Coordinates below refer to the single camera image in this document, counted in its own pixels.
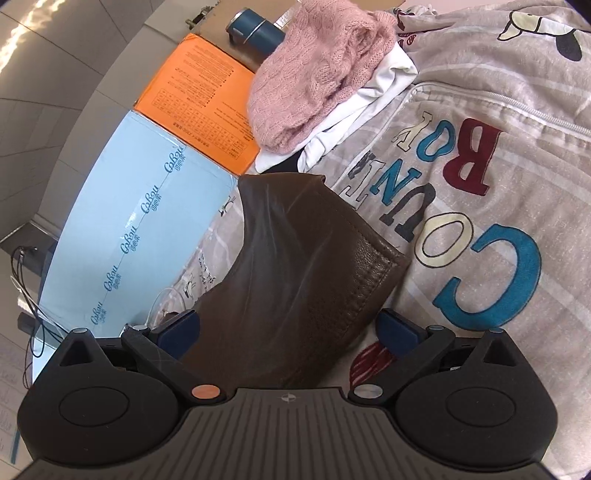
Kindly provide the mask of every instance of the cartoon dog print on blanket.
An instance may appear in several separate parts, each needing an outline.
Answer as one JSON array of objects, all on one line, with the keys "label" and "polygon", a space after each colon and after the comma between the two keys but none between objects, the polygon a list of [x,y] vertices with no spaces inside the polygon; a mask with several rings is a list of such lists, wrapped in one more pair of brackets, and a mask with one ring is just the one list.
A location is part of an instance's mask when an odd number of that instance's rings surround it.
[{"label": "cartoon dog print on blanket", "polygon": [[549,18],[512,11],[509,14],[509,23],[507,23],[503,32],[497,37],[497,40],[507,41],[518,37],[523,32],[548,35],[549,37],[556,38],[556,49],[564,58],[572,61],[580,61],[583,54],[581,52],[581,46],[574,36],[575,31],[576,28],[569,27]]}]

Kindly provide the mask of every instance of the pink knit fabric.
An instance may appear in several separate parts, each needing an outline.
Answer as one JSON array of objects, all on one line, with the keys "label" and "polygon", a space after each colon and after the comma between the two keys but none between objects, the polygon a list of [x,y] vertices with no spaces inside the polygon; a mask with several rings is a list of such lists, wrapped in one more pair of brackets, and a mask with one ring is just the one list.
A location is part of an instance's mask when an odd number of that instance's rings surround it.
[{"label": "pink knit fabric", "polygon": [[252,82],[247,111],[259,146],[284,154],[306,139],[371,78],[394,47],[395,23],[349,0],[302,0]]}]

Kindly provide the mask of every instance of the white garment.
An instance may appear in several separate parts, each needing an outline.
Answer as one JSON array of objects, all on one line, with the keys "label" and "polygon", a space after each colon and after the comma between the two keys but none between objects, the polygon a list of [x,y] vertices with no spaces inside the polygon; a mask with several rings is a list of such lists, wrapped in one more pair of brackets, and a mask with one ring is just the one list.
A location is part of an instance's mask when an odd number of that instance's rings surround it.
[{"label": "white garment", "polygon": [[365,86],[350,99],[337,105],[291,152],[279,155],[262,149],[255,159],[256,171],[262,173],[303,148],[298,160],[298,171],[307,172],[323,155],[380,113],[416,76],[417,68],[413,61],[396,43]]}]

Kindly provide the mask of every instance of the white zipper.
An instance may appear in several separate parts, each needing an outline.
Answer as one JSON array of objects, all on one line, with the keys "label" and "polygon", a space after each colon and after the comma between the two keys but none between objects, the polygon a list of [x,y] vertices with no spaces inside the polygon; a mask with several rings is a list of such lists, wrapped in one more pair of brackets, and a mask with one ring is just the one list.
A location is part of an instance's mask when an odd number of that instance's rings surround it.
[{"label": "white zipper", "polygon": [[538,121],[541,124],[546,124],[550,127],[555,127],[556,129],[560,129],[560,130],[566,130],[567,133],[572,134],[574,132],[574,133],[577,133],[578,135],[587,137],[584,140],[589,141],[591,143],[591,129],[581,127],[580,125],[572,124],[570,122],[567,122],[567,121],[562,120],[560,118],[553,117],[551,115],[547,115],[546,113],[540,112],[539,110],[536,110],[536,109],[531,108],[527,105],[524,105],[523,103],[518,102],[517,100],[515,100],[513,98],[501,95],[500,93],[484,92],[481,90],[468,90],[468,89],[464,89],[464,88],[460,88],[460,87],[454,87],[454,86],[448,85],[447,83],[423,82],[423,83],[419,83],[419,84],[415,85],[411,90],[409,90],[407,92],[407,94],[404,96],[404,99],[402,100],[402,102],[400,102],[400,105],[398,105],[398,107],[394,111],[394,113],[392,113],[392,115],[390,115],[390,117],[388,117],[388,120],[386,120],[386,123],[384,123],[384,126],[379,130],[379,132],[376,134],[376,136],[373,138],[373,140],[367,145],[367,147],[365,147],[349,163],[349,165],[345,168],[344,172],[341,174],[339,179],[334,183],[332,188],[334,188],[343,178],[345,178],[345,175],[347,175],[348,172],[350,172],[351,168],[353,168],[353,166],[361,159],[361,157],[363,157],[363,155],[365,155],[369,150],[371,150],[371,148],[374,146],[374,144],[382,137],[382,134],[389,127],[390,122],[392,121],[392,118],[394,118],[394,116],[400,111],[400,109],[409,101],[410,97],[417,90],[423,89],[424,87],[435,87],[437,90],[439,90],[440,92],[443,92],[443,93],[455,93],[457,95],[463,95],[464,97],[469,97],[469,98],[474,98],[474,99],[479,99],[479,100],[486,100],[488,102],[495,103],[497,105],[501,105],[501,106],[510,108],[510,109],[515,110],[517,112],[527,114],[527,116]]}]

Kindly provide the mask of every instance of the orange circle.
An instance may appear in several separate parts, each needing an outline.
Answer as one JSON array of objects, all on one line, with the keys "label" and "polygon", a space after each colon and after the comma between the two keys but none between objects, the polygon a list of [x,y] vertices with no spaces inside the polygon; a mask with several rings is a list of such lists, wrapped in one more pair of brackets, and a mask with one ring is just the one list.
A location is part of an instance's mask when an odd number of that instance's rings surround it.
[{"label": "orange circle", "polygon": [[210,400],[219,396],[221,391],[215,385],[198,385],[191,390],[191,393],[199,400]]}]

